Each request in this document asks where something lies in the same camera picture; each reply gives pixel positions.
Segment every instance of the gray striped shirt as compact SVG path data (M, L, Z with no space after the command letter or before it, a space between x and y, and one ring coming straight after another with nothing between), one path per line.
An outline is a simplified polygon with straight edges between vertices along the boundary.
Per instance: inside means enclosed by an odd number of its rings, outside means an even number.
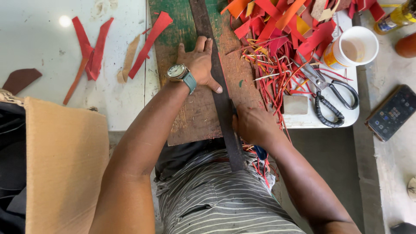
M246 170L231 172L225 149L193 158L171 178L157 181L165 234L304 233L272 197L246 153Z

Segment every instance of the smartphone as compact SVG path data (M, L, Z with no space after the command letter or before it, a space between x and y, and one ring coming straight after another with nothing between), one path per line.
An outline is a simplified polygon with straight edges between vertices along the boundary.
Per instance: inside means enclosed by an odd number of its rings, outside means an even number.
M416 94L407 85L398 86L366 119L365 125L385 142L416 110Z

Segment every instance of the green watch strap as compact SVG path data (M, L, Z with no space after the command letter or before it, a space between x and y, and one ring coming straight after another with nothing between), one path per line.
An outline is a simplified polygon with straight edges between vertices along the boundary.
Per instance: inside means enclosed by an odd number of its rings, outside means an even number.
M190 72L188 72L183 78L183 82L189 87L189 94L191 94L196 88L196 80Z

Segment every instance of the person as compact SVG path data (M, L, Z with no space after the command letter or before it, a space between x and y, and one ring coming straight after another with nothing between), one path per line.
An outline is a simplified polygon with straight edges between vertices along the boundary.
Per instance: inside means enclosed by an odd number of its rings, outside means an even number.
M198 37L194 51L185 52L181 43L177 63L189 69L199 88L206 85L221 93L210 73L212 44L212 39ZM185 82L166 82L130 125L104 172L89 232L155 233L150 173L156 167L156 196L166 234L303 233L253 167L255 154L246 152L248 167L232 172L221 140L165 145L189 92ZM271 114L244 105L237 112L234 129L276 160L293 204L314 233L360 233ZM274 176L266 175L271 187Z

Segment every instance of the bottle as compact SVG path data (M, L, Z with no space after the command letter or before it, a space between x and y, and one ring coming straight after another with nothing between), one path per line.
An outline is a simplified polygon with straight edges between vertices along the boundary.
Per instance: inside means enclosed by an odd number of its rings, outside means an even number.
M374 30L380 35L385 35L403 26L414 24L416 22L415 17L416 0L408 0L376 22Z
M405 58L416 57L416 33L410 34L407 37L401 38L396 46L396 52L398 55Z

